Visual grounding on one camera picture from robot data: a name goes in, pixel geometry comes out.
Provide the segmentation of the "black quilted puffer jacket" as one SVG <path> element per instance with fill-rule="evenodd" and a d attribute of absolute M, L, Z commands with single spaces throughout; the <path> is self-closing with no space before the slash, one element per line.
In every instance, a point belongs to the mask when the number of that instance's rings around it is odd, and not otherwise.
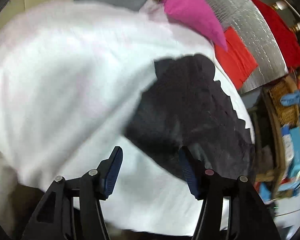
<path fill-rule="evenodd" d="M 250 131 L 214 80 L 212 61 L 197 54 L 163 59 L 154 68 L 157 80 L 143 92 L 125 137 L 180 179 L 182 146 L 223 177 L 255 179 Z"/>

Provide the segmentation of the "wooden side shelf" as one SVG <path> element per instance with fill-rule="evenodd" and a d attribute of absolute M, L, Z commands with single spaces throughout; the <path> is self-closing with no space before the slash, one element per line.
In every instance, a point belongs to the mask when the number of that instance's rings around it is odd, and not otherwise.
<path fill-rule="evenodd" d="M 261 89 L 248 113 L 255 131 L 255 181 L 265 183 L 271 199 L 275 200 L 279 196 L 286 161 L 280 122 L 266 88 Z"/>

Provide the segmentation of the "teal cardboard box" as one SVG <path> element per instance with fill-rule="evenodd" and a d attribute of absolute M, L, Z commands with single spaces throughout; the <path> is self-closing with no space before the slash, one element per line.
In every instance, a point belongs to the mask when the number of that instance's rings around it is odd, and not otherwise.
<path fill-rule="evenodd" d="M 293 178 L 300 171 L 300 128 L 290 129 L 289 133 L 293 143 L 294 156 L 289 167 L 288 178 Z"/>

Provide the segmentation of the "white patterned tissue box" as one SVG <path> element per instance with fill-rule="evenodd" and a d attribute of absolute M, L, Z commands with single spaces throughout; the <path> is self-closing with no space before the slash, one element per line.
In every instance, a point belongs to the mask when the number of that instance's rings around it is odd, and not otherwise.
<path fill-rule="evenodd" d="M 292 137 L 289 132 L 289 125 L 284 125 L 281 127 L 281 135 L 282 135 L 282 142 L 285 152 L 285 161 L 286 165 L 289 166 L 294 158 L 294 148 Z"/>

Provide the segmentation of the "light blue cloth in basket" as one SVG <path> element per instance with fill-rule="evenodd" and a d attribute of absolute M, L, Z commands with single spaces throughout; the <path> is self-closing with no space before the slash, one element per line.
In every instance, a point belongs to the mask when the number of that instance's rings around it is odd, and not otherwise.
<path fill-rule="evenodd" d="M 280 103 L 285 107 L 300 105 L 300 90 L 283 95 L 280 99 Z"/>

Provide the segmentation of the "white bed blanket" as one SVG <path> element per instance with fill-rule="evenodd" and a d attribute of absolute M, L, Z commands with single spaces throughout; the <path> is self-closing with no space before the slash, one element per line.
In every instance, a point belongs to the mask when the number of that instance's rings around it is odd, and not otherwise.
<path fill-rule="evenodd" d="M 47 190 L 53 178 L 82 176 L 123 149 L 113 195 L 103 203 L 120 229 L 190 236 L 201 203 L 184 178 L 158 165 L 125 137 L 154 64 L 203 55 L 214 80 L 254 130 L 211 42 L 150 2 L 140 12 L 58 0 L 16 16 L 0 31 L 0 157 L 21 185 Z"/>

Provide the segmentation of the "red pillow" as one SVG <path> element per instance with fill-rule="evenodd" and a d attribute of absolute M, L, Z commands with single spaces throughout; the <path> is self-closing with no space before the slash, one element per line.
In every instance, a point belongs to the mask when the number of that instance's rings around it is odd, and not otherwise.
<path fill-rule="evenodd" d="M 240 90 L 258 63 L 232 27 L 226 29 L 224 35 L 228 50 L 215 45 L 216 59 L 236 89 Z"/>

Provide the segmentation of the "red garment on railing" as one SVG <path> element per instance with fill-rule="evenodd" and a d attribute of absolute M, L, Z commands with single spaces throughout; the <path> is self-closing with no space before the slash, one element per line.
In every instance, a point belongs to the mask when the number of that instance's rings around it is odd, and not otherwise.
<path fill-rule="evenodd" d="M 267 4 L 260 0 L 251 0 L 258 8 L 270 27 L 288 68 L 300 67 L 300 46 L 295 34 L 281 17 Z"/>

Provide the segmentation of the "silver foil headboard panel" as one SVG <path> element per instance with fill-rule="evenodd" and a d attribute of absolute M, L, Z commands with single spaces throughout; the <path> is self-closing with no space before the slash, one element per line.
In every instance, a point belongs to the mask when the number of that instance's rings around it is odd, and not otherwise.
<path fill-rule="evenodd" d="M 266 20 L 251 0 L 206 0 L 224 29 L 233 27 L 258 63 L 241 94 L 285 76 L 288 68 Z"/>

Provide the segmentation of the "magenta pillow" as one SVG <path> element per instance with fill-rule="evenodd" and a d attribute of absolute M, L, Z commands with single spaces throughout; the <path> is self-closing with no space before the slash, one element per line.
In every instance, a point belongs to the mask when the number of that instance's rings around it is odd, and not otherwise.
<path fill-rule="evenodd" d="M 222 25 L 205 0 L 162 0 L 165 13 L 227 51 Z"/>

